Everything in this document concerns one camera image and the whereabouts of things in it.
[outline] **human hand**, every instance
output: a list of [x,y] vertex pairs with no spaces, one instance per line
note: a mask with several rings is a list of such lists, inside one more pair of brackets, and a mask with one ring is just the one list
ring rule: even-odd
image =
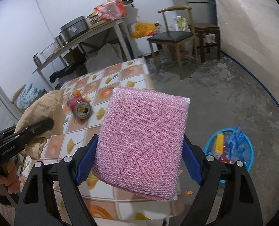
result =
[[6,170],[8,172],[8,175],[7,177],[0,175],[0,184],[8,186],[9,194],[19,192],[20,181],[17,175],[17,167],[15,166],[15,163],[12,159],[9,159],[9,161],[6,163]]

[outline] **tiled pattern tablecloth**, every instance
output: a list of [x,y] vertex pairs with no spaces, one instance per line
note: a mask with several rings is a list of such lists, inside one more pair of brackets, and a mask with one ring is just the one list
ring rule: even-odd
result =
[[[107,109],[112,90],[116,86],[132,86],[139,89],[153,89],[145,59],[116,64],[66,82],[63,109],[67,115],[64,132],[52,136],[44,147],[41,161],[44,164],[59,162],[67,155],[73,155],[79,147],[87,145],[94,134],[99,134],[104,111]],[[66,101],[73,90],[79,90],[83,97],[90,100],[93,114],[89,119],[77,120],[67,107]],[[27,178],[35,161],[30,157],[22,172],[22,184]],[[58,206],[64,209],[58,182],[54,184]],[[92,173],[87,181],[79,186],[80,193],[90,213],[94,217],[113,220],[161,219],[175,216],[184,210],[184,203],[178,183],[178,200],[170,202],[152,201],[147,198],[114,188],[98,180]]]

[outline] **silver screw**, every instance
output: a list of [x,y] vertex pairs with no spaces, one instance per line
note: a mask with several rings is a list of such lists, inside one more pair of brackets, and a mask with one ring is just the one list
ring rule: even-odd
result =
[[70,162],[72,159],[73,159],[73,158],[72,158],[71,156],[66,156],[66,157],[64,158],[64,161],[65,161],[65,162]]
[[237,162],[236,162],[236,164],[237,164],[237,166],[238,166],[238,167],[242,167],[242,166],[244,166],[244,164],[243,164],[243,162],[242,162],[242,161],[237,161]]
[[215,160],[215,158],[214,158],[212,155],[207,155],[207,156],[206,156],[206,159],[207,159],[208,161],[214,161],[214,160]]
[[35,167],[40,167],[42,165],[42,162],[41,161],[37,161],[36,163],[35,163]]

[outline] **chair backrest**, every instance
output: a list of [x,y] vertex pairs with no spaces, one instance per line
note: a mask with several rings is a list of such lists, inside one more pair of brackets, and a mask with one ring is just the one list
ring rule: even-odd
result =
[[168,27],[168,22],[167,22],[167,19],[166,19],[166,16],[164,15],[164,13],[168,12],[168,11],[178,11],[178,10],[187,10],[188,11],[189,17],[190,17],[191,32],[195,35],[195,27],[194,27],[193,17],[192,17],[192,13],[191,13],[192,8],[190,6],[186,6],[186,5],[174,5],[174,6],[167,7],[165,9],[158,11],[158,13],[162,13],[162,16],[164,18],[164,24],[166,26],[166,30],[169,31],[169,27]]

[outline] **yellow plastic bag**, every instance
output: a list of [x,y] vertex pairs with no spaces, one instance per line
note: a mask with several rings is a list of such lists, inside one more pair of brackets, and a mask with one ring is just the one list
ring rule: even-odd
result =
[[134,28],[135,31],[132,33],[131,38],[136,39],[153,35],[156,30],[156,25],[153,23],[137,23]]

